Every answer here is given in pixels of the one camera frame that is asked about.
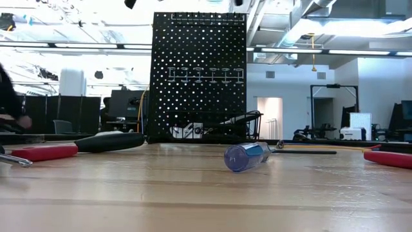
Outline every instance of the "black pegboard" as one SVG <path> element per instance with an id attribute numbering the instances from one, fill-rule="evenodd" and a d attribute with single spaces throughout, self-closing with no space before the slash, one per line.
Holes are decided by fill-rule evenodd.
<path id="1" fill-rule="evenodd" d="M 246 112 L 245 19 L 245 14 L 154 13 L 150 137 L 170 136 L 171 126 L 222 122 Z"/>

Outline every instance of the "table surface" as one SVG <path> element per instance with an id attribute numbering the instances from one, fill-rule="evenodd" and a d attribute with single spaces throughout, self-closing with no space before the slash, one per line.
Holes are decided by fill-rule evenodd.
<path id="1" fill-rule="evenodd" d="M 232 173 L 225 148 L 152 144 L 30 169 L 0 163 L 1 231 L 411 231 L 410 170 L 339 151 L 273 155 Z"/>

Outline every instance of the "metal frame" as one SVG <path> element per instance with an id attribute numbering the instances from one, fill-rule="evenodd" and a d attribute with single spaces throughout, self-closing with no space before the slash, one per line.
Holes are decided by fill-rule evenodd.
<path id="1" fill-rule="evenodd" d="M 319 87 L 319 89 L 314 93 L 314 88 Z M 345 88 L 352 96 L 355 97 L 356 104 L 355 104 L 355 113 L 359 112 L 359 89 L 358 86 L 355 85 L 340 85 L 340 84 L 311 84 L 310 85 L 310 116 L 311 116 L 311 123 L 312 127 L 311 129 L 314 129 L 315 127 L 315 115 L 314 115 L 314 97 L 319 91 L 322 90 L 322 88 L 335 88 L 335 89 L 340 89 L 340 88 Z M 355 89 L 355 93 L 349 90 L 349 88 Z"/>

